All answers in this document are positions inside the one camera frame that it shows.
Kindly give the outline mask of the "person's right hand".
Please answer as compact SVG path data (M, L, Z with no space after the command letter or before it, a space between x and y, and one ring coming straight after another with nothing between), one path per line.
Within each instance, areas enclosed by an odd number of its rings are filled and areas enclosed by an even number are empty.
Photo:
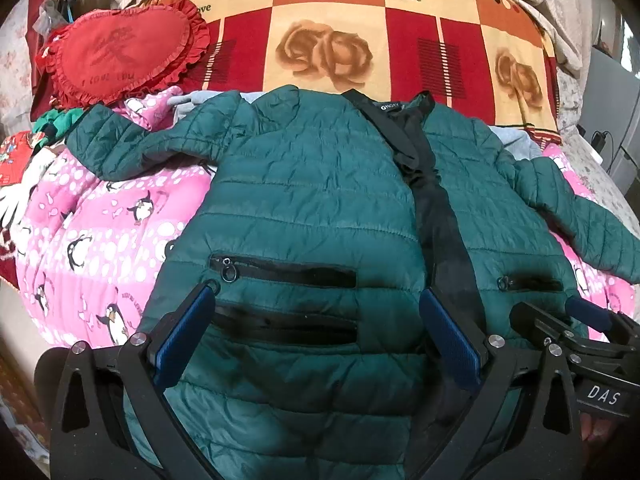
M582 449L586 460L605 452L606 456L625 456L638 441L638 429L631 421L597 418L589 413L579 415Z

